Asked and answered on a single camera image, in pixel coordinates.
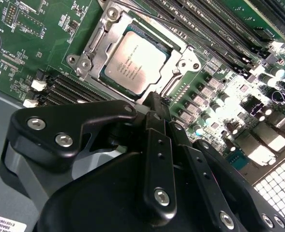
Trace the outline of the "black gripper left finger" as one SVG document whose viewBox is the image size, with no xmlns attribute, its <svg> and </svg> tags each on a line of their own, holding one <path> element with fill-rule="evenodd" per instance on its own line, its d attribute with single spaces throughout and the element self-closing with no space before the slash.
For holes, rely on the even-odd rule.
<svg viewBox="0 0 285 232">
<path fill-rule="evenodd" d="M 122 100 L 24 108 L 12 114 L 0 165 L 3 181 L 41 212 L 62 187 L 121 157 L 142 157 L 139 211 L 149 220 L 177 213 L 168 123 L 160 96 L 141 105 Z"/>
</svg>

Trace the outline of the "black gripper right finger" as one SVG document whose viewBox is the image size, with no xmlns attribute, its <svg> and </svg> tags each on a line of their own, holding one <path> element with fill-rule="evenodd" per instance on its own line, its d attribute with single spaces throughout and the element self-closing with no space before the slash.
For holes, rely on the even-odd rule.
<svg viewBox="0 0 285 232">
<path fill-rule="evenodd" d="M 203 139 L 191 143 L 184 128 L 172 120 L 160 98 L 168 123 L 173 160 L 187 181 L 185 195 L 195 202 L 204 232 L 285 232 L 285 219 L 219 152 Z"/>
</svg>

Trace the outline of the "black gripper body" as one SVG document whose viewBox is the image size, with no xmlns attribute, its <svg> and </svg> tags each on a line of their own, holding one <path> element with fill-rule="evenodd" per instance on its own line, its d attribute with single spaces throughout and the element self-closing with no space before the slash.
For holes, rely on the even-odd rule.
<svg viewBox="0 0 285 232">
<path fill-rule="evenodd" d="M 55 192 L 37 222 L 39 232 L 210 232 L 191 180 L 175 167 L 177 213 L 164 226 L 139 209 L 141 155 L 122 155 Z"/>
</svg>

